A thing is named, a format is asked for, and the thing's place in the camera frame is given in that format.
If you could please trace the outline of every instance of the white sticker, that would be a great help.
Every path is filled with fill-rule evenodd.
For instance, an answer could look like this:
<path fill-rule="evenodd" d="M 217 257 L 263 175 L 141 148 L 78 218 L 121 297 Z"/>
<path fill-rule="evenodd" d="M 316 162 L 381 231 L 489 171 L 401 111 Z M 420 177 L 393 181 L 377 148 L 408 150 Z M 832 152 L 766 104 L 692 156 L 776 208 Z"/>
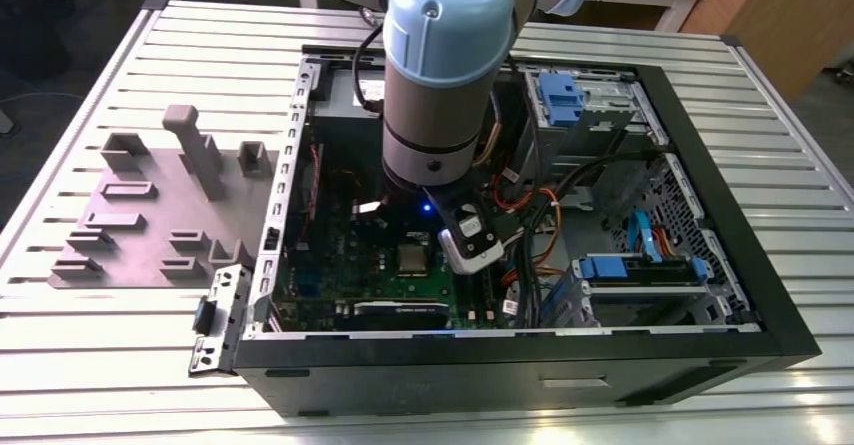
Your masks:
<path fill-rule="evenodd" d="M 511 183 L 516 183 L 519 181 L 519 174 L 512 170 L 509 170 L 509 168 L 504 169 L 504 171 L 501 172 L 501 175 L 507 180 L 509 180 Z"/>
<path fill-rule="evenodd" d="M 475 215 L 473 217 L 468 217 L 461 222 L 459 222 L 459 229 L 463 232 L 465 238 L 473 237 L 483 230 L 483 226 L 480 225 L 480 219 Z"/>
<path fill-rule="evenodd" d="M 504 312 L 504 315 L 516 315 L 516 312 L 519 311 L 519 303 L 513 302 L 512 300 L 504 300 L 504 306 L 501 307 L 501 311 Z"/>
<path fill-rule="evenodd" d="M 359 87 L 361 88 L 361 93 L 364 94 L 365 100 L 376 101 L 385 98 L 385 81 L 384 80 L 359 80 Z M 355 93 L 352 94 L 352 105 L 355 107 L 361 106 Z"/>

